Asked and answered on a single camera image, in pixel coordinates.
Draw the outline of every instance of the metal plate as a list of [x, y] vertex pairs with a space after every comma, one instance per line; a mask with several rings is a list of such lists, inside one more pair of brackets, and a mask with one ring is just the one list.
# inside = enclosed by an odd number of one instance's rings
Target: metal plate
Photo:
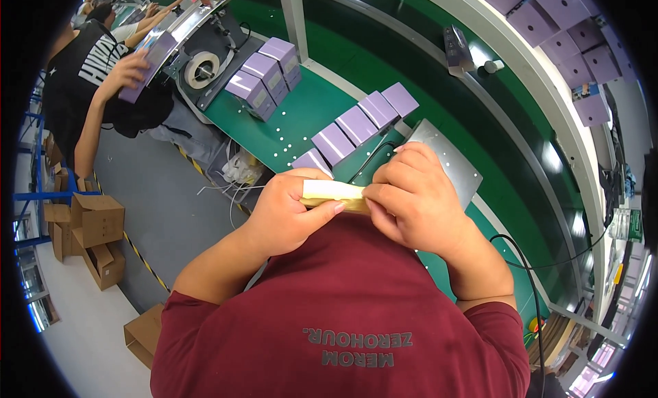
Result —
[[465, 210], [482, 182], [480, 172], [427, 119], [423, 119], [418, 124], [407, 141], [418, 141], [426, 144], [436, 153], [443, 170], [455, 186], [459, 205]]

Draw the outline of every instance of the gray pants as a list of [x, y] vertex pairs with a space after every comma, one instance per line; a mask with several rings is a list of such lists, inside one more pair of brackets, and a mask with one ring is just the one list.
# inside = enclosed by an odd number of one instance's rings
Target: gray pants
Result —
[[[180, 101], [176, 96], [174, 98], [174, 108], [171, 114], [164, 120], [164, 123], [155, 128], [145, 130], [154, 139], [160, 141], [169, 141], [183, 148], [185, 154], [196, 161], [210, 164], [219, 153], [221, 141], [210, 130], [208, 124], [203, 124], [190, 111], [190, 109]], [[188, 138], [184, 134], [171, 131], [170, 128], [183, 130], [192, 137]]]

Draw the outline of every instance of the person's arm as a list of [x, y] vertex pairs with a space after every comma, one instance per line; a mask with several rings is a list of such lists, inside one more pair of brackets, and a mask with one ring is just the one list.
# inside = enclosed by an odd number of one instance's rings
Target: person's arm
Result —
[[242, 292], [269, 257], [297, 249], [308, 236], [345, 208], [328, 201], [307, 210], [300, 198], [303, 180], [330, 180], [318, 169], [276, 174], [261, 193], [249, 219], [190, 262], [173, 291], [197, 300], [222, 304]]
[[441, 257], [462, 311], [492, 301], [516, 308], [511, 271], [463, 212], [436, 154], [417, 142], [396, 152], [363, 190], [375, 227], [403, 246]]
[[146, 53], [146, 50], [136, 51], [120, 59], [96, 89], [74, 150], [74, 168], [78, 177], [87, 178], [94, 170], [105, 104], [121, 87], [137, 88], [136, 82], [144, 80], [139, 69], [149, 68], [148, 62], [144, 60]]

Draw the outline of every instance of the brown cardboard box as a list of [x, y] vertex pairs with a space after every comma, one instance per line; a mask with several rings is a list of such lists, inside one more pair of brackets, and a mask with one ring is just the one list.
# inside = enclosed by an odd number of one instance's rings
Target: brown cardboard box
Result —
[[124, 325], [127, 348], [149, 369], [153, 365], [155, 347], [158, 344], [158, 338], [160, 338], [160, 330], [162, 329], [160, 315], [164, 307], [162, 304], [156, 304], [150, 310]]
[[83, 196], [73, 193], [71, 229], [82, 248], [123, 238], [125, 208], [110, 196]]
[[121, 254], [118, 243], [88, 248], [84, 250], [82, 257], [101, 291], [118, 284], [123, 278], [126, 259]]
[[72, 253], [70, 208], [65, 204], [44, 204], [44, 219], [48, 222], [54, 257], [63, 262], [64, 256]]

